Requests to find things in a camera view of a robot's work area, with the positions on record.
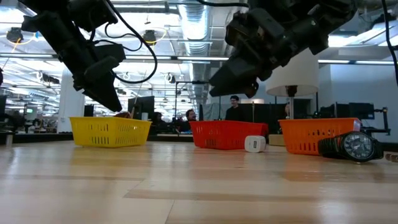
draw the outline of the watch face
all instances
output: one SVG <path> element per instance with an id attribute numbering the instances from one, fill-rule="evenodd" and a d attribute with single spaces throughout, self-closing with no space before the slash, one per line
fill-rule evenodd
<path id="1" fill-rule="evenodd" d="M 344 149 L 355 159 L 367 159 L 372 156 L 372 141 L 365 134 L 353 133 L 344 139 Z"/>

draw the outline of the white lampshade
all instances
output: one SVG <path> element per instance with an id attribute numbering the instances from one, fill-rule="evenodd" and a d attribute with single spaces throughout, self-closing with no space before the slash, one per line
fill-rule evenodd
<path id="1" fill-rule="evenodd" d="M 242 99 L 241 103 L 255 103 L 255 104 L 264 104 L 263 99 Z"/>
<path id="2" fill-rule="evenodd" d="M 266 81 L 266 92 L 273 96 L 288 96 L 286 86 L 297 85 L 295 96 L 311 95 L 319 87 L 318 58 L 309 49 L 296 55 L 285 67 L 278 67 Z"/>

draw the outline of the ceiling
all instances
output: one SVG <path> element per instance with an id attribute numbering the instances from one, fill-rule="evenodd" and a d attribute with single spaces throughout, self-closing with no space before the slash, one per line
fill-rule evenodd
<path id="1" fill-rule="evenodd" d="M 238 10 L 236 7 L 227 8 L 210 8 L 200 5 L 194 6 L 193 1 L 172 1 L 169 0 L 169 11 L 165 11 L 164 2 L 159 1 L 117 1 L 114 0 L 115 7 L 121 12 L 123 18 L 137 30 L 140 34 L 144 34 L 146 30 L 154 30 L 157 37 L 157 43 L 153 46 L 153 50 L 157 55 L 200 55 L 203 57 L 227 57 L 231 55 L 233 48 L 229 47 L 224 41 L 225 25 L 232 19 L 233 13 Z M 180 5 L 189 2 L 189 6 Z M 26 10 L 15 7 L 0 7 L 0 54 L 54 54 L 54 51 L 40 34 L 32 34 L 22 32 L 24 40 L 20 45 L 15 45 L 6 39 L 6 33 L 11 27 L 20 27 L 23 21 L 23 15 L 27 14 Z M 184 23 L 184 19 L 189 19 L 190 10 L 196 9 L 201 11 L 201 20 L 197 23 Z M 362 14 L 357 14 L 355 18 L 336 30 L 330 36 L 329 49 L 322 52 L 320 59 L 326 60 L 384 60 L 388 58 L 389 51 L 385 44 L 384 33 L 382 27 L 370 29 L 369 21 L 377 18 L 381 11 L 362 10 Z M 200 29 L 204 26 L 204 38 L 200 38 Z M 110 40 L 104 31 L 105 26 L 101 26 L 96 30 L 95 39 Z M 88 39 L 90 34 L 82 30 L 83 35 Z M 108 34 L 110 36 L 123 35 L 130 31 L 121 23 L 109 26 Z M 398 44 L 398 24 L 392 23 L 391 27 L 392 39 Z M 139 41 L 131 36 L 121 39 L 112 39 L 123 46 L 135 49 Z M 194 47 L 200 46 L 201 52 L 194 52 Z M 150 55 L 145 47 L 137 52 L 128 52 L 126 55 Z M 43 113 L 53 114 L 57 112 L 57 104 L 59 103 L 60 85 L 48 84 L 39 78 L 42 73 L 50 75 L 62 82 L 62 72 L 65 66 L 52 58 L 38 59 L 34 58 L 14 58 L 0 57 L 0 66 L 4 64 L 4 85 L 9 86 L 3 88 L 3 92 L 9 95 L 7 101 L 8 106 L 20 106 L 24 103 L 37 102 L 43 105 L 48 104 L 51 110 L 43 109 Z M 208 62 L 184 62 L 184 63 L 167 63 L 159 64 L 156 74 L 151 80 L 142 86 L 129 85 L 116 81 L 115 87 L 123 89 L 126 94 L 119 94 L 124 109 L 127 109 L 127 99 L 135 96 L 156 97 L 156 108 L 165 114 L 172 116 L 174 113 L 175 103 L 175 84 L 167 81 L 169 75 L 173 75 L 177 81 L 201 80 L 207 81 L 212 71 L 219 67 L 220 63 Z M 114 71 L 127 80 L 141 80 L 148 75 L 154 64 L 144 62 L 143 60 L 128 60 L 120 64 Z M 209 87 L 207 85 L 187 84 L 178 86 L 181 88 L 181 95 L 178 96 L 178 113 L 184 112 L 190 108 L 197 109 L 198 103 L 204 103 L 208 96 Z M 96 104 L 89 98 L 86 99 L 87 104 Z M 110 114 L 100 105 L 96 106 L 97 113 Z"/>

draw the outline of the pillar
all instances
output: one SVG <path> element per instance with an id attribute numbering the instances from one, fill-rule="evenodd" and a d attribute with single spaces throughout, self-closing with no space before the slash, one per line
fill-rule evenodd
<path id="1" fill-rule="evenodd" d="M 70 117 L 84 116 L 85 96 L 73 87 L 72 73 L 65 68 L 62 72 L 58 133 L 72 132 Z"/>

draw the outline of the yellow basket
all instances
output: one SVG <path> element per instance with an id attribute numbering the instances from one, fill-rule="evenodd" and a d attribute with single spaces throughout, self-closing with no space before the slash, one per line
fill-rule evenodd
<path id="1" fill-rule="evenodd" d="M 78 146 L 125 147 L 146 143 L 151 122 L 126 118 L 70 118 Z"/>

